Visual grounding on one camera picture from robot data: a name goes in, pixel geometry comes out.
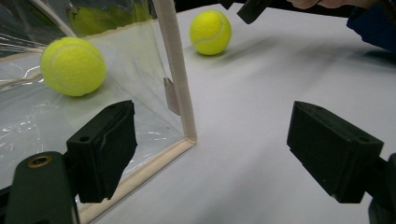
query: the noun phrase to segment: blue clothing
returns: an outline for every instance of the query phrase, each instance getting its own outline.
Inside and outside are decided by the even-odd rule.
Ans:
[[[379,4],[368,10],[356,7],[346,26],[360,35],[364,42],[396,52],[396,30]]]

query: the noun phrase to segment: white table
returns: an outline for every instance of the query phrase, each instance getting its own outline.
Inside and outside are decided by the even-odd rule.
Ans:
[[[94,223],[369,223],[369,195],[339,204],[286,145],[294,101],[321,105],[396,151],[396,63],[347,19],[267,8],[246,25],[178,14],[199,141]],[[192,18],[229,18],[219,56],[197,54]]]

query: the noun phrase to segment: plastic wrap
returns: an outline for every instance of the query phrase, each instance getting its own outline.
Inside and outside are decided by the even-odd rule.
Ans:
[[[138,147],[125,174],[184,137],[166,102],[170,75],[150,1],[6,0],[0,17],[0,189],[20,161],[65,153],[66,140],[116,102],[132,100],[135,109]],[[103,85],[83,97],[53,91],[40,74],[41,52],[66,35],[89,40],[105,57]]]

